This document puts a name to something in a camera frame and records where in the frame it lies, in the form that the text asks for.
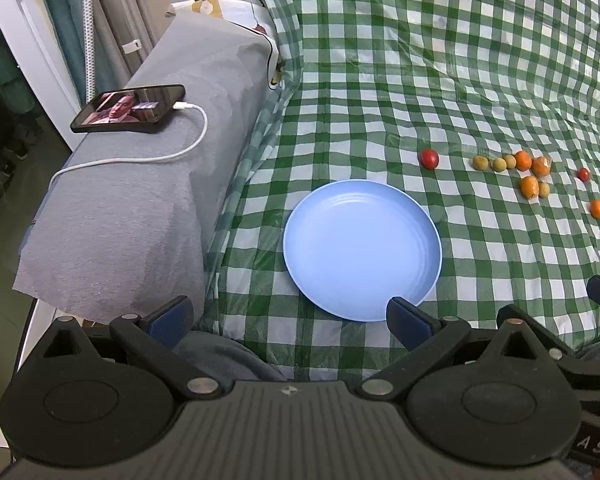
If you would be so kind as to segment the small red cherry tomato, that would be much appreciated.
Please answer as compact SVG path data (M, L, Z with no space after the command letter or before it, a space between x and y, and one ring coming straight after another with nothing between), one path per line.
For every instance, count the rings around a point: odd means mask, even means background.
M577 171L577 176L582 182L588 182L591 179L591 174L586 168L580 168Z

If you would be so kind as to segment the lower orange kumquat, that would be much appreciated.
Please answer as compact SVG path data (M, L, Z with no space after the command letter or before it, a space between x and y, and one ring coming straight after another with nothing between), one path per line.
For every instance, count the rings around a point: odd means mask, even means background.
M539 181L535 176L523 177L519 181L518 185L521 195L527 200L538 197L540 192Z

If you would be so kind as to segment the black smartphone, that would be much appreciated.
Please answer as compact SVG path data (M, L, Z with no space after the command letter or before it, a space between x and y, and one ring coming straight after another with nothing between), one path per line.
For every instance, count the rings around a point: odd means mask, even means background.
M153 132L182 102L182 84L155 84L99 93L90 99L70 124L74 133Z

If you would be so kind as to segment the tan longan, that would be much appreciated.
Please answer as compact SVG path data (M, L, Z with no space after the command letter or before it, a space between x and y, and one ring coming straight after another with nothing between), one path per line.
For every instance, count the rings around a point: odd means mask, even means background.
M547 182L539 182L539 198L547 198L550 195L550 185Z
M490 160L486 156L476 155L472 159L472 166L475 170L486 171L490 167Z
M507 168L506 160L498 157L492 162L492 168L496 172L502 172Z
M504 156L504 160L508 169L514 169L517 166L517 159L514 155L507 154Z

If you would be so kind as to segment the lone orange mandarin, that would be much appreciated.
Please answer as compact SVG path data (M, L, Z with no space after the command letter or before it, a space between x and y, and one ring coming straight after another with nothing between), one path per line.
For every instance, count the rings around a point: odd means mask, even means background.
M594 219L600 219L600 200L592 200L590 203L590 214Z

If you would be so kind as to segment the large red cherry tomato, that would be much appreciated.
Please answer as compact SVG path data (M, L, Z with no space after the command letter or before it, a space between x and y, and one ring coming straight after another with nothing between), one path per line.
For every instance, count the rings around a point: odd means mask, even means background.
M420 152L419 161L424 168L428 170L435 170L439 165L439 155L432 148L427 148L426 150Z

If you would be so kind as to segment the green checkered tablecloth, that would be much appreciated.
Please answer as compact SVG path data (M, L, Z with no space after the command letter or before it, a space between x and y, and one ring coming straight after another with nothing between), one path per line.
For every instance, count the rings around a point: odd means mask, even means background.
M203 330L294 379L357 380L402 356L382 323L341 321L287 274L286 220L314 188L388 183L428 211L442 245L431 314L491 328L526 310L570 347L600 341L600 0L264 0L284 59L212 245ZM419 154L439 155L435 170ZM552 170L494 159L527 151ZM486 156L490 167L475 170ZM577 171L591 179L582 182Z

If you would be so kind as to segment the right wrapped orange kumquat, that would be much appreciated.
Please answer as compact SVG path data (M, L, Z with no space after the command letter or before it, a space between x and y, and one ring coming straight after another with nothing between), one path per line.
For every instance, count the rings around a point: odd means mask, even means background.
M547 177L552 170L552 161L546 156L538 156L532 160L531 171L538 178Z

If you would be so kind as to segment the white door frame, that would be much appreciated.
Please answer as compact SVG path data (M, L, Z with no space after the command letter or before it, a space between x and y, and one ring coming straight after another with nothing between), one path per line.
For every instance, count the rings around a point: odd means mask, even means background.
M75 150L82 136L70 124L81 104L45 0L0 0L0 27L47 117Z

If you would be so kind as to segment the top orange kumquat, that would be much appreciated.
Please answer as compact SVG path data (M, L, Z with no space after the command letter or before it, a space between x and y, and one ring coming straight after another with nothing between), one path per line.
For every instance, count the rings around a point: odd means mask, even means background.
M519 171L529 171L532 167L532 156L524 150L518 151L515 155L516 169Z

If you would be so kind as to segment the blue round plate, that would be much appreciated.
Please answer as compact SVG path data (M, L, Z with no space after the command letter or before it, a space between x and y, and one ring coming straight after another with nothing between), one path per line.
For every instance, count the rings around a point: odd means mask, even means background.
M389 300L419 306L442 268L441 238L419 203L385 183L342 180L306 196L283 234L288 274L318 308L380 322Z

